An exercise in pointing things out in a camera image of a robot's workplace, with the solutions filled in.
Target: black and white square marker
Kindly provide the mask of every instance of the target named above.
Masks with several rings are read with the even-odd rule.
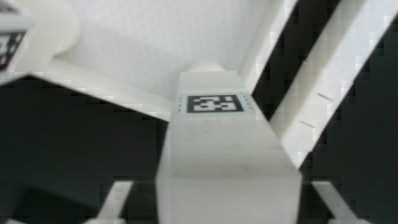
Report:
[[[237,95],[189,96],[187,112],[244,112],[244,107]]]
[[[26,36],[24,32],[0,32],[0,71],[10,67],[10,62],[17,54],[17,50],[22,44]]]

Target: white beam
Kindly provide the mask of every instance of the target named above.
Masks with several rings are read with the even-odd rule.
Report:
[[[271,120],[297,167],[313,150],[397,13],[397,0],[344,0],[338,5]]]

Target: white post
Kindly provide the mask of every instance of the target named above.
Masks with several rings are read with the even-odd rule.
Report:
[[[294,224],[301,173],[235,72],[182,73],[157,176],[161,224]]]
[[[301,167],[398,13],[397,0],[342,0],[271,125]]]
[[[313,186],[335,215],[329,224],[370,224],[367,220],[358,218],[333,183],[315,181]]]
[[[118,181],[114,183],[98,217],[97,219],[91,219],[86,224],[125,224],[125,220],[120,218],[120,215],[132,187],[134,181]]]

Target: white structure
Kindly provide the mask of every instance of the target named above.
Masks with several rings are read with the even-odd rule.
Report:
[[[301,173],[239,74],[182,73],[177,99],[157,178],[161,223],[294,224]]]
[[[370,224],[367,220],[358,218],[333,183],[315,181],[313,186],[335,215],[335,219],[329,221],[329,224]]]

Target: white pillar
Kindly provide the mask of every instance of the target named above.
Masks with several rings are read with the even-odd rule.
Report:
[[[161,223],[294,224],[301,174],[237,73],[182,73],[177,99],[157,176]]]

